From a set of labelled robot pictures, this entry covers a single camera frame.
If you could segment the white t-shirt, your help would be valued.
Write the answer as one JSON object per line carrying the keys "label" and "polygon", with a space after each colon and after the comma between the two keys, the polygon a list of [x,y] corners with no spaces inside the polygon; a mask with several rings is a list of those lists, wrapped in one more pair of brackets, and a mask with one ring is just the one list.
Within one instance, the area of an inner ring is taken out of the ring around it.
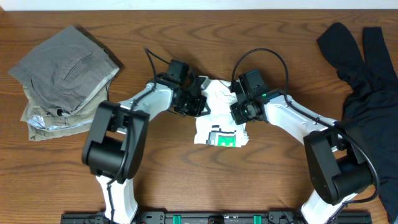
{"label": "white t-shirt", "polygon": [[221,147],[242,147],[249,141],[245,124],[237,125],[230,106],[237,102],[235,93],[229,90],[230,82],[207,80],[201,90],[206,97],[210,113],[196,118],[195,144]]}

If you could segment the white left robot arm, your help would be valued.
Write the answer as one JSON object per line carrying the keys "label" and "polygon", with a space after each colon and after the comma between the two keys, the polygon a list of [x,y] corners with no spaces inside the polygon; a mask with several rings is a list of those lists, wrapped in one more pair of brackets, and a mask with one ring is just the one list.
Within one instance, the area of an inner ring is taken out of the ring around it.
{"label": "white left robot arm", "polygon": [[207,76],[195,75],[188,64],[172,60],[168,70],[156,73],[137,95],[98,105],[81,159],[102,188],[105,223],[131,223],[136,215],[133,178],[150,121],[170,108],[182,116],[208,115],[210,108],[202,91],[209,81]]}

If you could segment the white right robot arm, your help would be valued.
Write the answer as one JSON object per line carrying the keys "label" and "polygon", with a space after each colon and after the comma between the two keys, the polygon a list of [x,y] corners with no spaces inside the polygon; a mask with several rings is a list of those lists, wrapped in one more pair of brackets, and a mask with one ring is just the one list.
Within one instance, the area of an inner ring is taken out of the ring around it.
{"label": "white right robot arm", "polygon": [[376,184],[376,170],[353,123],[325,118],[298,104],[286,90],[270,90],[259,70],[233,79],[236,124],[264,121],[280,127],[305,148],[314,191],[297,213],[269,212],[268,223],[371,223],[366,212],[344,212],[355,196]]}

